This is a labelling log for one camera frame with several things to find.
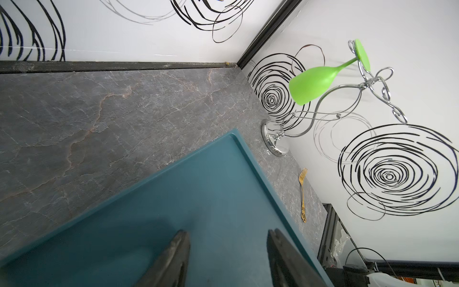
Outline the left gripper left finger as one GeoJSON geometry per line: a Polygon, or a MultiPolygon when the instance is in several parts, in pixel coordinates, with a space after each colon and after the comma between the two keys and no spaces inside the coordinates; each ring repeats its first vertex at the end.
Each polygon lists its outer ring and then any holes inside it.
{"type": "Polygon", "coordinates": [[[190,259],[190,235],[179,230],[135,287],[184,287],[190,259]]]}

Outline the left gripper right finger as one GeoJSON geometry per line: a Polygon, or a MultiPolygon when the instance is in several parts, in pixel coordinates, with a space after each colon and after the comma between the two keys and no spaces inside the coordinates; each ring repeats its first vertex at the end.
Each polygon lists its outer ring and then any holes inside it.
{"type": "Polygon", "coordinates": [[[274,287],[326,287],[325,281],[278,228],[268,231],[267,252],[274,287]]]}

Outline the teal drawer cabinet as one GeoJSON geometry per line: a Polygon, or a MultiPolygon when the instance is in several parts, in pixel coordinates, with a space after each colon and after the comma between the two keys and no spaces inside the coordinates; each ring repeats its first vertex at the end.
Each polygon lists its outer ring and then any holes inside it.
{"type": "Polygon", "coordinates": [[[188,287],[270,287],[270,230],[331,280],[237,130],[8,256],[8,287],[132,287],[174,235],[190,236],[188,287]]]}

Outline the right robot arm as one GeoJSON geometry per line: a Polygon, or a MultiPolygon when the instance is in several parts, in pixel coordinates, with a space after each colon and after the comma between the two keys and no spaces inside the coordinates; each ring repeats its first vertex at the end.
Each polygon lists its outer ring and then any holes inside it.
{"type": "Polygon", "coordinates": [[[454,282],[443,279],[398,278],[381,272],[361,269],[356,265],[345,266],[343,274],[346,287],[457,287],[454,282]]]}

